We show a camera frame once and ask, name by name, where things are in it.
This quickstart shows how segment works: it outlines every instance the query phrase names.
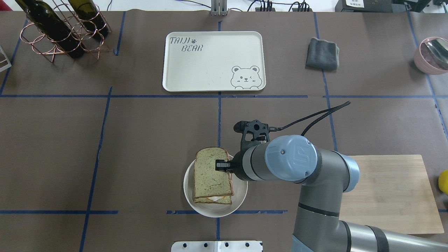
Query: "white tray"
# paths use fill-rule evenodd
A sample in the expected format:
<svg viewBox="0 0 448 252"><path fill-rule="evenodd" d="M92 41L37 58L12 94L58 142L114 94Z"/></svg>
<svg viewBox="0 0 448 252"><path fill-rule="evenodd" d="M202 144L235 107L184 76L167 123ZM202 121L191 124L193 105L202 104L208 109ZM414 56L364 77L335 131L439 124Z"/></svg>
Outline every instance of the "white tray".
<svg viewBox="0 0 448 252"><path fill-rule="evenodd" d="M256 31L172 32L162 85L169 92L262 90L262 37Z"/></svg>

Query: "gray cloth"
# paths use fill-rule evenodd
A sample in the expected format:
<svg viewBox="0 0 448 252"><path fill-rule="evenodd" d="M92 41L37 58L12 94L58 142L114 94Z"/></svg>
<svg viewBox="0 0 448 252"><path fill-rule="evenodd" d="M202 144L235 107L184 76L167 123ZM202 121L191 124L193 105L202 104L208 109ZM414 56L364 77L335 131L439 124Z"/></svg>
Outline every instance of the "gray cloth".
<svg viewBox="0 0 448 252"><path fill-rule="evenodd" d="M339 67L339 47L334 42L311 38L310 44L308 45L306 65L315 68L336 70Z"/></svg>

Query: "wooden cutting board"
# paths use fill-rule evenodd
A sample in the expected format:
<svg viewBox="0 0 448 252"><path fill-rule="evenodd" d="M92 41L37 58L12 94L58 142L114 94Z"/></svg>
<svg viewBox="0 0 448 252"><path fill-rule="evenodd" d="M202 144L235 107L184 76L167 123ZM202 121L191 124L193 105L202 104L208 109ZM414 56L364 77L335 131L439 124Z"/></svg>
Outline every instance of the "wooden cutting board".
<svg viewBox="0 0 448 252"><path fill-rule="evenodd" d="M340 219L404 234L443 233L421 155L351 156L361 177Z"/></svg>

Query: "black device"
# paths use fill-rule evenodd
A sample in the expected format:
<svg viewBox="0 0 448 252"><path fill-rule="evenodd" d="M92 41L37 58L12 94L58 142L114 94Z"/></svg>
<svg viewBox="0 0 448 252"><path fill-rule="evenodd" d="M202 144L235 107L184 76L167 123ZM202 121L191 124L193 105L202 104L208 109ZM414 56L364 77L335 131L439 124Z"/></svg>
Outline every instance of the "black device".
<svg viewBox="0 0 448 252"><path fill-rule="evenodd" d="M409 11L422 12L431 0L393 0L393 4L405 4L409 6Z"/></svg>
<svg viewBox="0 0 448 252"><path fill-rule="evenodd" d="M255 7L255 11L256 12L258 12L258 11L275 11L276 9L275 8L269 8L269 10L263 10L263 8L260 8L260 7Z"/></svg>
<svg viewBox="0 0 448 252"><path fill-rule="evenodd" d="M359 0L364 7L348 5L346 0L339 0L335 12L392 12L392 0Z"/></svg>
<svg viewBox="0 0 448 252"><path fill-rule="evenodd" d="M432 3L434 5L442 5L442 3L448 4L448 0L434 0Z"/></svg>

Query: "wire bottle holder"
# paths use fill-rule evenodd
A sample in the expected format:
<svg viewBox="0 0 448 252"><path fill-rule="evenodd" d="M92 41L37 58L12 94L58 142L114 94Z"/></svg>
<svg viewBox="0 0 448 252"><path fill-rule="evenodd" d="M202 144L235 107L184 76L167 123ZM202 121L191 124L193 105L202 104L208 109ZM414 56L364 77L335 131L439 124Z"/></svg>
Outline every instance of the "wire bottle holder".
<svg viewBox="0 0 448 252"><path fill-rule="evenodd" d="M101 31L102 29L107 27L108 31L112 32L112 29L110 28L106 18L100 12L98 5L95 4L95 6L98 10L97 14L89 20L84 20L84 19L81 19L74 11L72 11L70 8L70 5L66 4L64 1L60 0L60 2L61 2L60 4L57 4L55 2L55 0L52 0L52 1L56 5L56 7L53 8L53 10L55 12L58 11L63 17L62 21L64 23L66 23L66 25L68 27L70 27L71 32L69 33L69 35L66 38L68 38L69 36L73 36L78 41L78 46L75 47L72 51L76 50L78 47L81 47L84 50L84 52L91 54L96 60L99 60L99 55L101 52L111 51L110 47L104 42L104 36L99 31ZM104 20L103 27L96 27L96 25L93 23L92 20L94 20L97 16L100 16ZM95 29L94 30L87 29L85 26L86 22L91 23ZM24 33L25 33L25 30L27 30L31 26L35 26L37 32L40 35L38 35L35 39L29 40L25 37ZM99 36L100 40L96 41L95 39L92 39L93 36L96 36L96 38L98 38L98 36ZM64 38L62 40L58 40L58 41L52 40L51 38L46 36L32 22L30 24L26 25L20 32L20 39L23 42L31 45L31 49L35 53L42 55L45 59L47 59L51 63L54 63L56 55L66 54L68 56L67 53L72 52L72 51L64 51L60 46L57 45L57 42L61 42L61 41L65 40L66 38ZM42 52L41 50L39 50L37 48L37 45L38 44L43 45L45 43L45 41L50 41L52 44L52 47L51 47L51 49L45 50L45 52Z"/></svg>

